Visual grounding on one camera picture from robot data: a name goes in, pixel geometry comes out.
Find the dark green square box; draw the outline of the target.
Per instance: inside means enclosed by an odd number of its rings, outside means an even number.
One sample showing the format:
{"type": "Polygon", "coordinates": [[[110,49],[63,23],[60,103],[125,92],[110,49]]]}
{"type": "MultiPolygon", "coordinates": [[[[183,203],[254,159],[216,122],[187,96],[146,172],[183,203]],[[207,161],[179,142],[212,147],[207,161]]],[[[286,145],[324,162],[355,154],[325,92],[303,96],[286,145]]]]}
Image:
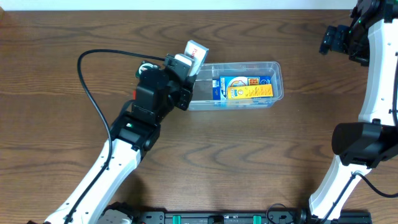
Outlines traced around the dark green square box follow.
{"type": "Polygon", "coordinates": [[[150,61],[147,60],[143,60],[139,66],[139,68],[137,69],[137,72],[135,74],[136,78],[140,78],[140,75],[142,74],[142,72],[146,71],[146,70],[160,70],[160,65],[157,65],[156,63],[152,63],[150,61]]]}

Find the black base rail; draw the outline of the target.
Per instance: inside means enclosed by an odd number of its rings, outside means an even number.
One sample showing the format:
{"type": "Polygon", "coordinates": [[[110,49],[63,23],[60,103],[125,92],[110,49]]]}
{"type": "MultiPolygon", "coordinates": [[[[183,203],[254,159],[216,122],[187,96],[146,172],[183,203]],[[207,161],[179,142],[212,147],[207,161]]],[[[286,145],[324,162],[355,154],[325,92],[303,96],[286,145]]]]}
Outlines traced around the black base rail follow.
{"type": "Polygon", "coordinates": [[[304,209],[272,206],[265,212],[168,212],[166,210],[135,210],[126,203],[106,207],[98,223],[107,224],[372,224],[369,212],[342,212],[334,220],[310,216],[304,209]]]}

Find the yellow cough syrup box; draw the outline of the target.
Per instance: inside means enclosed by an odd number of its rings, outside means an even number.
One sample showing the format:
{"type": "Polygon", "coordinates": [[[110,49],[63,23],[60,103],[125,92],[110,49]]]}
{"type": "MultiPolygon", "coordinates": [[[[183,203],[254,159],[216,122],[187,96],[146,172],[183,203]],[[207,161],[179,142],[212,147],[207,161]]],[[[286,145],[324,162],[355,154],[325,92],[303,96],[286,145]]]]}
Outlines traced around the yellow cough syrup box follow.
{"type": "Polygon", "coordinates": [[[250,98],[273,97],[273,89],[271,84],[266,85],[249,85],[236,86],[227,89],[227,97],[229,100],[240,100],[250,98]]]}

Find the clear plastic container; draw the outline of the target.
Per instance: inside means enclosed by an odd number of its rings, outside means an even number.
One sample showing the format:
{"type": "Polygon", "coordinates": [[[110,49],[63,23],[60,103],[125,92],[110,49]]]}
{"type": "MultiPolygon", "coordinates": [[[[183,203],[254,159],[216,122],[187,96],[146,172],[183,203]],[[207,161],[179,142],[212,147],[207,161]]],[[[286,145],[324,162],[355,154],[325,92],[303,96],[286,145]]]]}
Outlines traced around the clear plastic container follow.
{"type": "Polygon", "coordinates": [[[197,75],[188,109],[190,111],[263,109],[270,108],[283,97],[282,72],[277,62],[206,63],[197,75]],[[214,100],[213,79],[221,76],[270,76],[274,96],[242,100],[214,100]]]}

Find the blue fever patch box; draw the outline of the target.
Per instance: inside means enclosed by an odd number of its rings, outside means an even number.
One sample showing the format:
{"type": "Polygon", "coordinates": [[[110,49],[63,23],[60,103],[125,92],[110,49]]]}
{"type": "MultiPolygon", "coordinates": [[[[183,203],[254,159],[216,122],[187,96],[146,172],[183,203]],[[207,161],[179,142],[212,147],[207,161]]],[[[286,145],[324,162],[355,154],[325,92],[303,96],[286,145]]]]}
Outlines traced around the blue fever patch box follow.
{"type": "Polygon", "coordinates": [[[271,84],[270,76],[221,76],[213,79],[213,99],[228,100],[229,87],[266,84],[271,84]]]}

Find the white Panadol box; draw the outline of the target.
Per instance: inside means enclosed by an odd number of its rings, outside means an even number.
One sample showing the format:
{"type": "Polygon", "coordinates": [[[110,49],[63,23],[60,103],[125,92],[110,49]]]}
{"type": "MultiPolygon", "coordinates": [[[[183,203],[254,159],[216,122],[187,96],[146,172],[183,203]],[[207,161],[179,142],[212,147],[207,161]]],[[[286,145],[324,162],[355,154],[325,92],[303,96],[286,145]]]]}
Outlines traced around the white Panadol box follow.
{"type": "Polygon", "coordinates": [[[193,59],[193,63],[189,73],[190,77],[198,74],[198,72],[200,71],[201,67],[203,66],[206,60],[208,52],[209,52],[208,48],[195,42],[194,40],[189,40],[187,42],[184,54],[193,59]]]}

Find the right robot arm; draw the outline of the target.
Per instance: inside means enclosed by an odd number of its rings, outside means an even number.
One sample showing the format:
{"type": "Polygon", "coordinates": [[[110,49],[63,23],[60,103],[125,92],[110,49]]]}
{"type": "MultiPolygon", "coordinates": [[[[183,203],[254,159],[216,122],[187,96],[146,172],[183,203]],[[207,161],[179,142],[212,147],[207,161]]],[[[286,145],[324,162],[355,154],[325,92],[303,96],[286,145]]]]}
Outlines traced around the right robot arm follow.
{"type": "Polygon", "coordinates": [[[357,122],[335,127],[331,166],[296,223],[370,223],[369,213],[342,210],[360,181],[384,198],[397,197],[366,178],[397,155],[397,1],[358,1],[350,17],[350,26],[327,28],[320,53],[343,53],[368,68],[363,106],[357,122]]]}

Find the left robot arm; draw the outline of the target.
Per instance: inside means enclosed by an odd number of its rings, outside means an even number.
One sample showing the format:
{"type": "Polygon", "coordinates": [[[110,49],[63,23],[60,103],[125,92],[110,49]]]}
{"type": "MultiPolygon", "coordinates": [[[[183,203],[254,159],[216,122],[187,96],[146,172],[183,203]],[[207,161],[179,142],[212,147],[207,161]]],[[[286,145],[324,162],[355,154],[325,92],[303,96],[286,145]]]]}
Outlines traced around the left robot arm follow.
{"type": "Polygon", "coordinates": [[[46,223],[96,223],[124,179],[138,167],[160,136],[162,120],[187,110],[200,63],[184,54],[168,55],[164,68],[139,76],[136,97],[125,102],[94,165],[46,223]]]}

